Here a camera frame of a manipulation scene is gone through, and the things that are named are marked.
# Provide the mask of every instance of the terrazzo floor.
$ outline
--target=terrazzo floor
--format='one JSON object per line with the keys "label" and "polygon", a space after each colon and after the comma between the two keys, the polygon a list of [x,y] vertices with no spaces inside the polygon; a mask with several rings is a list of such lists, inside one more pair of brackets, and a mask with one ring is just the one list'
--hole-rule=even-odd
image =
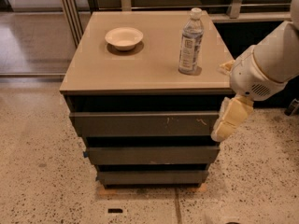
{"label": "terrazzo floor", "polygon": [[[3,16],[0,14],[0,34],[7,31],[3,29],[4,23],[8,27]],[[51,25],[65,22],[55,19]],[[19,47],[12,43],[11,48],[21,48],[22,54],[30,55],[21,57],[15,50],[15,61],[28,65],[11,68],[10,56],[3,52],[5,46],[1,43],[0,68],[4,71],[8,67],[9,72],[18,72],[23,67],[32,71],[41,67],[32,61],[53,57],[48,52],[57,49],[55,42],[49,49],[35,53],[39,49],[34,45],[36,38],[44,37],[38,32],[38,24],[48,26],[48,22],[40,22],[40,18],[31,21],[35,21],[32,22],[35,29],[28,36],[29,24],[26,26],[29,30],[22,30],[25,26],[12,22],[15,28],[10,29],[24,42]],[[64,34],[64,29],[55,31]],[[4,34],[1,39],[9,40]],[[69,36],[63,38],[65,44],[71,44],[69,39]],[[70,46],[65,52],[60,53],[62,59],[66,58],[65,64],[54,67],[67,67],[67,59],[74,50]],[[200,189],[177,186],[105,190],[95,181],[94,167],[83,158],[84,144],[73,129],[68,108],[59,93],[61,82],[60,79],[0,79],[1,224],[298,223],[298,115],[288,117],[279,108],[255,109],[221,143],[221,152]]]}

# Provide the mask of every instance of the small white bowl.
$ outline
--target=small white bowl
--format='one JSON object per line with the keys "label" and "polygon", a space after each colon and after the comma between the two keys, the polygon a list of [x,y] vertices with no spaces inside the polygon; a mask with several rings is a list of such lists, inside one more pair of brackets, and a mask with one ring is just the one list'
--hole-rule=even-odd
{"label": "small white bowl", "polygon": [[107,32],[105,40],[117,50],[130,50],[143,38],[143,34],[132,27],[119,27]]}

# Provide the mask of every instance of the cabinet top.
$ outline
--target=cabinet top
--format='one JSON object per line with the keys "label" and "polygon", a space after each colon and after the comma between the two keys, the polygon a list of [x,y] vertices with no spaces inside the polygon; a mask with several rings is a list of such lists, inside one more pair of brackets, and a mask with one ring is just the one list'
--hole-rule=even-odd
{"label": "cabinet top", "polygon": [[[204,37],[198,73],[178,71],[182,28],[190,11],[94,12],[61,85],[62,94],[182,93],[230,90],[219,71],[233,59],[212,20],[203,11]],[[131,51],[117,51],[108,31],[134,27],[144,37]]]}

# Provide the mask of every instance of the drawer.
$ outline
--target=drawer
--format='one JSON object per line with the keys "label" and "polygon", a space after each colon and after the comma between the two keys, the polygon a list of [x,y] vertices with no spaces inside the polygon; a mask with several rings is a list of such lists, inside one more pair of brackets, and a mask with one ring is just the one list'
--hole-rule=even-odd
{"label": "drawer", "polygon": [[179,94],[173,95],[165,92],[130,95],[124,91],[122,95],[65,95],[64,98],[71,112],[179,112],[219,111],[224,97],[235,96],[231,91],[201,92],[204,91],[194,90],[193,94],[188,94],[182,89]]}
{"label": "drawer", "polygon": [[210,135],[217,111],[202,112],[73,112],[78,136]]}
{"label": "drawer", "polygon": [[220,151],[214,147],[90,147],[91,164],[212,163]]}
{"label": "drawer", "polygon": [[103,185],[201,184],[208,171],[98,172]]}

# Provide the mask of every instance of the drawer front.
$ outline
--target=drawer front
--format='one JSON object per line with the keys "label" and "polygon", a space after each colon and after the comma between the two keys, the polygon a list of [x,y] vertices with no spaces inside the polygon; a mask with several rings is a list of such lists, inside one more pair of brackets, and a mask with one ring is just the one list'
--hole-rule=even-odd
{"label": "drawer front", "polygon": [[71,113],[78,136],[210,135],[218,112]]}
{"label": "drawer front", "polygon": [[208,171],[98,172],[103,185],[201,184]]}
{"label": "drawer front", "polygon": [[92,164],[186,164],[212,163],[220,151],[214,147],[90,147]]}

